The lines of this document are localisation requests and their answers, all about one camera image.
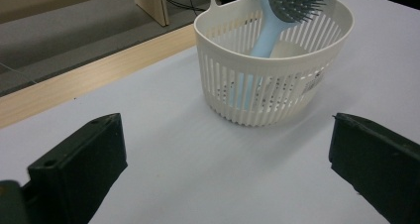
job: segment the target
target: white table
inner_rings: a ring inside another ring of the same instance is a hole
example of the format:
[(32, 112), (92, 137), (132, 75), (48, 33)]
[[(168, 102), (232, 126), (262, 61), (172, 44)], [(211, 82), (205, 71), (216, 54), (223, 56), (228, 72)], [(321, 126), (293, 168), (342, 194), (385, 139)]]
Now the white table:
[(0, 180), (89, 120), (122, 114), (129, 167), (92, 224), (387, 223), (334, 173), (337, 112), (420, 143), (420, 12), (385, 0), (340, 0), (356, 25), (298, 119), (248, 128), (205, 103), (195, 48), (0, 130)]

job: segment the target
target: light blue hairbrush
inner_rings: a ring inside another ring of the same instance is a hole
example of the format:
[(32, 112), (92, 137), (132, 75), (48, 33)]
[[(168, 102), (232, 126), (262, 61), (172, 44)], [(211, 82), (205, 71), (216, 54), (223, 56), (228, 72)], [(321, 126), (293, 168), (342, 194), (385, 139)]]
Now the light blue hairbrush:
[[(314, 11), (324, 5), (325, 0), (260, 0), (263, 12), (262, 30), (251, 50), (250, 56), (270, 57), (280, 33), (288, 28), (294, 27), (311, 18)], [(240, 77), (240, 88), (242, 88), (244, 77)], [(251, 100), (253, 76), (249, 75), (247, 84), (247, 99), (245, 108), (248, 109)], [(240, 104), (243, 91), (240, 89), (237, 104)]]

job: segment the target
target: hairbrush bristles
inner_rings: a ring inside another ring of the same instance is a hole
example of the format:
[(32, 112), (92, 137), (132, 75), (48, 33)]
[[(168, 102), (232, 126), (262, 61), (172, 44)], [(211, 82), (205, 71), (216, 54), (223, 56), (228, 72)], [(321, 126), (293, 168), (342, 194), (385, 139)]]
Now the hairbrush bristles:
[(319, 10), (325, 0), (268, 0), (274, 15), (283, 22), (307, 21), (308, 15)]

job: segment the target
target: table surface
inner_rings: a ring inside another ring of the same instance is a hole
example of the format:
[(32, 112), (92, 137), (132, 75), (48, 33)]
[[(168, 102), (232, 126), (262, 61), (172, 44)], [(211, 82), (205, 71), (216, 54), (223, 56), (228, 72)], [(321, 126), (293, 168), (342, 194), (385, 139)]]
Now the table surface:
[(0, 98), (0, 179), (24, 184), (31, 162), (119, 112), (129, 167), (90, 223), (387, 223), (331, 170), (332, 115), (420, 143), (420, 12), (340, 1), (355, 27), (295, 120), (249, 128), (213, 112), (188, 26)]

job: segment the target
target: floor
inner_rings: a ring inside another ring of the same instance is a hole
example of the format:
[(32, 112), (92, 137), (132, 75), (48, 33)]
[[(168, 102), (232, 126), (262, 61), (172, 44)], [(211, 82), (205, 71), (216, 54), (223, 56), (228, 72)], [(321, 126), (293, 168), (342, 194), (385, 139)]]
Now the floor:
[(0, 24), (0, 96), (191, 24), (210, 0), (166, 2), (162, 27), (133, 0), (92, 0)]

